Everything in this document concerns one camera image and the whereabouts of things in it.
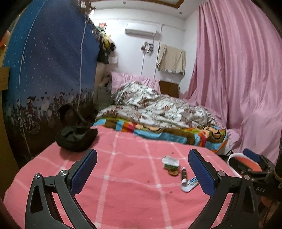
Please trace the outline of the person's right hand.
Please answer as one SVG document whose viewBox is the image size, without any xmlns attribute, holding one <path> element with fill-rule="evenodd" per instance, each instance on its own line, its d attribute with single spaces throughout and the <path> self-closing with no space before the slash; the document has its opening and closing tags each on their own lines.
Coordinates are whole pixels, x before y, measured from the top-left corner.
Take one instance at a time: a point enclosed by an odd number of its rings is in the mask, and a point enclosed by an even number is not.
<svg viewBox="0 0 282 229">
<path fill-rule="evenodd" d="M 270 197 L 265 197 L 265 196 L 262 196 L 261 197 L 261 202 L 263 203 L 264 206 L 266 206 L 270 212 L 274 212 L 278 206 L 280 205 L 280 202 L 278 200 L 274 200 Z"/>
</svg>

